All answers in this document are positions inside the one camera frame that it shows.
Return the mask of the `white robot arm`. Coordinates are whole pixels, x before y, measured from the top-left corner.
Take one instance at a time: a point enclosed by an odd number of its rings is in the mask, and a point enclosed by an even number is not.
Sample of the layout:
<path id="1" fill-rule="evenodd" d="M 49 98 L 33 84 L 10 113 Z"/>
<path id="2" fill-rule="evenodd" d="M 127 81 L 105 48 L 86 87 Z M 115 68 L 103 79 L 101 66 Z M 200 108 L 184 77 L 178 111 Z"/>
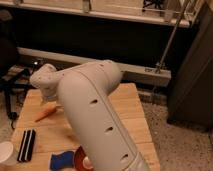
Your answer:
<path id="1" fill-rule="evenodd" d="M 94 171 L 151 171 L 109 100 L 122 77 L 116 62 L 97 60 L 64 70 L 45 64 L 30 83 L 62 106 Z"/>

